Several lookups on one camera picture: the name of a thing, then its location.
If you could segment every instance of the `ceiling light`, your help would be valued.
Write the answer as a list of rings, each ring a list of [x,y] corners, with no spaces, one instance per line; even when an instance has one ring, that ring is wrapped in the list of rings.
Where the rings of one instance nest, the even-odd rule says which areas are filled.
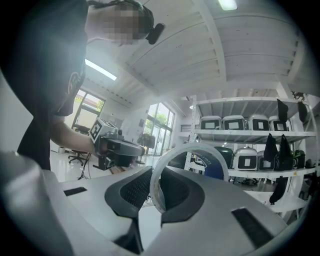
[[[237,3],[235,0],[218,0],[221,8],[224,11],[231,11],[238,9]]]
[[[117,79],[117,77],[113,74],[111,74],[110,72],[104,70],[102,67],[92,63],[89,60],[85,60],[85,64],[88,65],[89,67],[95,69],[96,71],[99,71],[100,73],[104,74],[105,76],[107,76],[108,78],[112,79],[113,81],[115,81]]]

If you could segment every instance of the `chair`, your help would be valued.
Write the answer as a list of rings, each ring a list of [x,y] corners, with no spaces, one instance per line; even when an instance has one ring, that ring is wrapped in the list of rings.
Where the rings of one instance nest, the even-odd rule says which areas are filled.
[[[77,133],[80,133],[80,134],[84,134],[84,135],[89,135],[89,131],[90,131],[90,128],[87,128],[85,126],[82,126],[82,125],[78,125],[78,124],[75,124],[74,125],[75,127],[75,131]],[[73,152],[76,153],[76,155],[69,155],[68,156],[68,159],[72,158],[70,161],[69,161],[69,164],[74,161],[74,160],[79,160],[81,162],[81,166],[84,166],[84,163],[82,162],[82,160],[86,160],[84,157],[81,157],[82,154],[86,154],[87,152],[85,151],[78,151],[78,150],[72,150]]]

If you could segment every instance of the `clear tape roll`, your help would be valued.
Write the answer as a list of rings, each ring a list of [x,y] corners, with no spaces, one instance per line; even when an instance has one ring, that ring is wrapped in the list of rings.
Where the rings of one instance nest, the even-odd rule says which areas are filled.
[[[155,208],[160,213],[164,213],[166,211],[164,195],[159,185],[159,179],[160,179],[161,173],[173,158],[185,152],[191,152],[196,156],[198,156],[201,160],[203,160],[203,158],[206,158],[205,160],[207,162],[218,160],[223,170],[223,180],[226,182],[228,181],[229,174],[228,174],[227,163],[223,158],[223,156],[219,153],[219,151],[216,150],[213,146],[210,146],[204,143],[193,142],[193,143],[182,144],[181,146],[175,147],[170,151],[167,151],[165,154],[163,154],[159,158],[159,161],[153,170],[151,180],[150,180],[151,200]]]

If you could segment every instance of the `white label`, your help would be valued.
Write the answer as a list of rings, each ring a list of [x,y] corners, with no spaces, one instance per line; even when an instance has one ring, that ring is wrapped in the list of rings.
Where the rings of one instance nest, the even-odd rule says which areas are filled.
[[[239,124],[237,122],[230,122],[229,129],[239,129]]]
[[[205,123],[205,128],[206,129],[214,129],[216,126],[215,126],[215,123],[214,122],[206,122]]]
[[[278,128],[279,131],[283,131],[284,130],[284,125],[282,123],[277,123],[276,127]]]
[[[244,166],[250,166],[250,159],[244,160]]]
[[[263,167],[264,167],[264,168],[270,168],[270,167],[271,167],[271,162],[269,162],[269,161],[263,161]]]

